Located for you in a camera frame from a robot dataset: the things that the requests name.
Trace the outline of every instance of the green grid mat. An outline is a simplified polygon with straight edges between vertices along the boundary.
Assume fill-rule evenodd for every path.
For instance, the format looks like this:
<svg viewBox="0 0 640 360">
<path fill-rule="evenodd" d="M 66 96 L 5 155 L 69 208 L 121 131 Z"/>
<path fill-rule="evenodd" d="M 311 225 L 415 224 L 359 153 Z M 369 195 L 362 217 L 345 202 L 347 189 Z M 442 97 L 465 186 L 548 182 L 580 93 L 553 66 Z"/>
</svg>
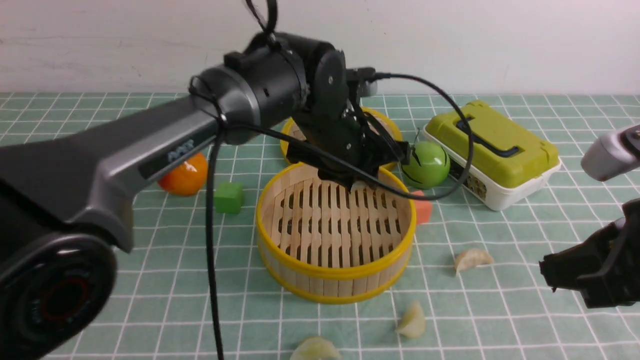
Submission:
<svg viewBox="0 0 640 360">
<path fill-rule="evenodd" d="M 184 94 L 0 94 L 0 145 L 64 136 Z M 549 185 L 502 213 L 466 191 L 434 205 L 420 225 L 406 272 L 390 290 L 356 305 L 300 300 L 270 278 L 255 246 L 254 211 L 261 189 L 285 167 L 278 143 L 260 136 L 223 146 L 216 180 L 246 189 L 239 215 L 216 217 L 216 259 L 228 359 L 288 359 L 304 338 L 332 340 L 344 359 L 498 360 L 637 359 L 640 307 L 586 309 L 576 293 L 552 294 L 538 261 L 584 241 L 622 217 L 639 195 L 640 172 L 607 184 L 590 179 L 580 158 L 597 136 L 640 120 L 634 96 L 456 96 L 483 99 L 555 143 L 563 168 Z M 406 140 L 450 109 L 435 96 L 379 96 L 364 105 L 386 113 Z M 118 253 L 115 292 L 98 319 L 57 349 L 53 359 L 213 360 L 204 254 L 204 192 L 169 196 L 156 185 L 135 207 L 135 249 Z M 453 255 L 484 247 L 496 264 L 456 278 Z M 412 300 L 422 303 L 426 334 L 394 333 Z"/>
</svg>

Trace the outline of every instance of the steamer basket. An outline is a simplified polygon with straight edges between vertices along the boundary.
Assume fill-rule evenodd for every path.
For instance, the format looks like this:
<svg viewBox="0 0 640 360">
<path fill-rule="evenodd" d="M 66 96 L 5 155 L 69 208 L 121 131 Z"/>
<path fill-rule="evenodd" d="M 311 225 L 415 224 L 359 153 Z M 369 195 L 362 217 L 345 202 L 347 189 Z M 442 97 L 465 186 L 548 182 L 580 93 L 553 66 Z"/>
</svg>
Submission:
<svg viewBox="0 0 640 360">
<path fill-rule="evenodd" d="M 407 191 L 388 170 L 380 180 Z M 370 299 L 400 278 L 415 233 L 415 206 L 383 190 L 348 193 L 298 163 L 277 174 L 256 209 L 258 249 L 285 289 L 325 304 Z"/>
<path fill-rule="evenodd" d="M 382 126 L 387 130 L 387 132 L 389 134 L 391 134 L 391 137 L 397 141 L 402 141 L 402 133 L 400 133 L 400 129 L 398 129 L 398 127 L 396 126 L 396 124 L 391 121 L 390 118 L 388 118 L 387 116 L 385 116 L 385 114 L 373 110 L 373 109 L 369 109 L 369 108 L 365 108 L 362 107 L 362 111 L 370 113 L 371 115 L 373 115 L 374 118 L 376 118 L 378 120 L 378 122 L 380 124 L 382 124 Z M 296 123 L 293 121 L 293 119 L 289 119 L 284 127 L 282 128 L 282 133 L 287 134 L 287 135 L 291 135 L 293 137 L 295 137 L 296 139 L 299 140 L 305 140 L 305 135 L 302 133 L 302 131 L 300 131 L 300 129 L 298 128 L 298 126 L 296 125 Z M 280 148 L 282 150 L 282 154 L 284 155 L 284 160 L 289 163 L 289 160 L 287 160 L 287 149 L 289 148 L 289 143 L 286 141 L 280 141 Z M 383 168 L 387 169 L 387 170 L 393 170 L 394 166 L 396 165 L 396 163 L 389 163 L 386 164 L 384 166 L 382 166 Z"/>
</svg>

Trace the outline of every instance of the robotic arm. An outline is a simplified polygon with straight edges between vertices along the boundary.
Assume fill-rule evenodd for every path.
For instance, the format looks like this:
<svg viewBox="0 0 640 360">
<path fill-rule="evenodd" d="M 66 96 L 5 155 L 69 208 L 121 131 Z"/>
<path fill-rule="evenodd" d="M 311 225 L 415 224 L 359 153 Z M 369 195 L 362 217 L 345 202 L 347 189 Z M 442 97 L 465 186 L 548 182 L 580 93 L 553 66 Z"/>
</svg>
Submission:
<svg viewBox="0 0 640 360">
<path fill-rule="evenodd" d="M 238 125 L 271 128 L 292 117 L 309 144 L 374 177 L 406 161 L 408 143 L 371 131 L 358 105 L 373 72 L 347 69 L 327 42 L 265 31 L 195 77 L 187 97 L 66 138 L 0 148 L 2 358 L 38 359 L 93 321 L 115 283 L 112 247 L 132 249 L 134 196 L 220 134 L 231 145 L 257 135 Z M 358 180 L 289 148 L 292 162 L 323 179 L 347 188 Z"/>
<path fill-rule="evenodd" d="M 598 138 L 581 161 L 582 169 L 607 181 L 640 167 L 640 125 Z M 572 248 L 540 263 L 549 286 L 579 291 L 588 308 L 631 306 L 640 301 L 640 199 L 622 205 L 623 218 Z"/>
</svg>

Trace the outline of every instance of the green plastic container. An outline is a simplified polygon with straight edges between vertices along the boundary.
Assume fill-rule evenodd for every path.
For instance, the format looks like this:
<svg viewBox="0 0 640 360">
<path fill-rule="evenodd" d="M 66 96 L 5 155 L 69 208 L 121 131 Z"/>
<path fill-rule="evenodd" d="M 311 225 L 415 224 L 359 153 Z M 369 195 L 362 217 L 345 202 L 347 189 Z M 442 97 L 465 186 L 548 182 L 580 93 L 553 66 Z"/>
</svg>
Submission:
<svg viewBox="0 0 640 360">
<path fill-rule="evenodd" d="M 462 107 L 474 134 L 472 165 L 503 188 L 517 188 L 560 164 L 557 147 L 512 121 L 484 101 Z M 437 115 L 428 135 L 467 159 L 468 135 L 455 111 Z"/>
</svg>

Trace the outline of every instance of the black cable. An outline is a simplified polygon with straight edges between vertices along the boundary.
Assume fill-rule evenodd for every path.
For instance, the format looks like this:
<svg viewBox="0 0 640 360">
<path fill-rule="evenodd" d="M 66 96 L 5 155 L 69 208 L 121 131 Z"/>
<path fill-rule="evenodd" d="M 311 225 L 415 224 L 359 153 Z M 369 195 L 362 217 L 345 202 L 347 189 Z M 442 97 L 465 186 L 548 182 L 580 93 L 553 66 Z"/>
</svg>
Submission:
<svg viewBox="0 0 640 360">
<path fill-rule="evenodd" d="M 209 295 L 211 297 L 211 317 L 213 322 L 213 335 L 216 339 L 216 352 L 218 360 L 224 360 L 225 355 L 222 348 L 222 332 L 220 329 L 220 313 L 218 311 L 218 290 L 216 285 L 216 265 L 213 250 L 213 206 L 214 206 L 214 174 L 216 172 L 216 158 L 220 151 L 220 146 L 225 138 L 225 128 L 223 121 L 218 117 L 220 131 L 214 140 L 209 155 L 209 168 L 207 170 L 207 189 L 205 192 L 205 246 L 207 252 L 207 275 L 209 277 Z"/>
</svg>

